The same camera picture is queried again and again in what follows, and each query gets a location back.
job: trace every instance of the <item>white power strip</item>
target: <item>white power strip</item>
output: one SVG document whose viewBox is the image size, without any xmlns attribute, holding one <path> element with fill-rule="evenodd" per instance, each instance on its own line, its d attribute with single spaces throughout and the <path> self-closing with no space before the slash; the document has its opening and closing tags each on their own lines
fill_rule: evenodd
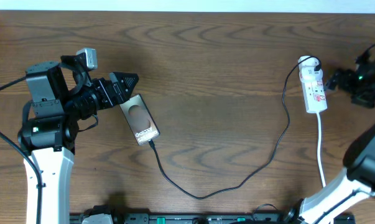
<svg viewBox="0 0 375 224">
<path fill-rule="evenodd" d="M 325 92 L 323 86 L 323 71 L 315 71 L 315 67 L 320 64 L 317 58 L 308 58 L 302 56 L 299 58 L 299 78 L 302 82 L 303 97 L 305 98 L 306 112 L 315 113 L 318 121 L 318 142 L 317 142 L 317 164 L 320 172 L 322 186 L 325 187 L 325 177 L 321 157 L 322 144 L 322 121 L 320 112 L 327 109 Z"/>
<path fill-rule="evenodd" d="M 298 62 L 308 58 L 302 56 Z M 303 97 L 305 98 L 306 112 L 319 113 L 327 109 L 323 86 L 323 70 L 315 71 L 319 64 L 315 58 L 309 58 L 299 64 L 299 78 L 302 82 Z"/>
</svg>

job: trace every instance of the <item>extension cord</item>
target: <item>extension cord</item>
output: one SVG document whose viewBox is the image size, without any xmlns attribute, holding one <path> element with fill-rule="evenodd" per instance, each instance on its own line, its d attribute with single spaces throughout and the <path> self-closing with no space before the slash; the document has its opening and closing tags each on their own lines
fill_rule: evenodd
<svg viewBox="0 0 375 224">
<path fill-rule="evenodd" d="M 308 58 L 302 56 L 298 62 Z M 299 64 L 299 78 L 302 82 L 303 97 L 305 98 L 306 112 L 319 113 L 327 109 L 323 86 L 323 70 L 315 71 L 319 61 L 315 58 L 307 59 Z"/>
</svg>

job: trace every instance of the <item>wood grain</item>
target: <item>wood grain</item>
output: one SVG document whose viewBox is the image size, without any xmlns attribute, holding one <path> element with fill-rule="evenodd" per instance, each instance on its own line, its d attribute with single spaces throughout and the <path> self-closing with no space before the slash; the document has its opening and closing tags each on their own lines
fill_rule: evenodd
<svg viewBox="0 0 375 224">
<path fill-rule="evenodd" d="M 92 78 L 136 72 L 161 137 L 163 167 L 196 195 L 239 184 L 269 158 L 287 118 L 285 76 L 314 54 L 325 75 L 375 41 L 375 15 L 0 11 L 0 86 L 38 62 L 82 47 L 98 53 Z M 72 86 L 72 77 L 65 74 Z M 25 83 L 0 92 L 0 130 L 16 141 Z M 323 165 L 330 181 L 349 144 L 375 121 L 375 109 L 327 96 Z M 119 108 L 100 111 L 100 125 L 78 135 L 71 181 L 72 212 L 112 203 L 152 212 L 251 212 L 262 203 L 288 208 L 320 190 L 316 117 L 304 110 L 297 75 L 286 97 L 291 127 L 274 162 L 239 190 L 191 199 L 161 176 L 154 153 L 137 146 Z M 0 223 L 24 223 L 27 189 L 20 156 L 0 140 Z M 375 200 L 351 211 L 375 223 Z"/>
</svg>

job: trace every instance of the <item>wooden tabletop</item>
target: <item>wooden tabletop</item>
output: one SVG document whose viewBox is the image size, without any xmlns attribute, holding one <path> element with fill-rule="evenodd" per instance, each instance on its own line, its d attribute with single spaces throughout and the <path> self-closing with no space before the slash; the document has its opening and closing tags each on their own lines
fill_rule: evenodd
<svg viewBox="0 0 375 224">
<path fill-rule="evenodd" d="M 99 69 L 136 72 L 157 123 L 163 167 L 195 195 L 238 185 L 269 159 L 287 124 L 284 80 L 301 55 L 322 60 L 325 76 L 375 42 L 375 15 L 154 12 L 0 12 L 0 86 L 39 62 L 83 47 L 97 50 Z M 74 82 L 64 72 L 68 87 Z M 287 87 L 291 125 L 274 161 L 238 190 L 194 200 L 159 172 L 148 145 L 138 146 L 121 110 L 99 111 L 100 125 L 76 139 L 71 212 L 110 203 L 151 212 L 252 212 L 262 203 L 287 209 L 321 189 L 317 120 L 305 112 L 298 71 Z M 0 130 L 17 142 L 25 83 L 0 92 Z M 327 94 L 322 113 L 327 182 L 346 148 L 375 122 L 375 109 Z M 87 127 L 92 120 L 80 122 Z M 0 139 L 0 223 L 25 223 L 27 184 L 22 158 Z M 375 223 L 375 199 L 355 205 L 358 223 Z"/>
</svg>

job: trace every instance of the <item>white wall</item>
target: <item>white wall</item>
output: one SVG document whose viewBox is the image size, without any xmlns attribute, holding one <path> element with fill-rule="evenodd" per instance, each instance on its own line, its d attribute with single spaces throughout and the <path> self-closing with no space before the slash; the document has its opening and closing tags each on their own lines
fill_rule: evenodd
<svg viewBox="0 0 375 224">
<path fill-rule="evenodd" d="M 375 0 L 0 0 L 0 9 L 375 13 Z"/>
</svg>

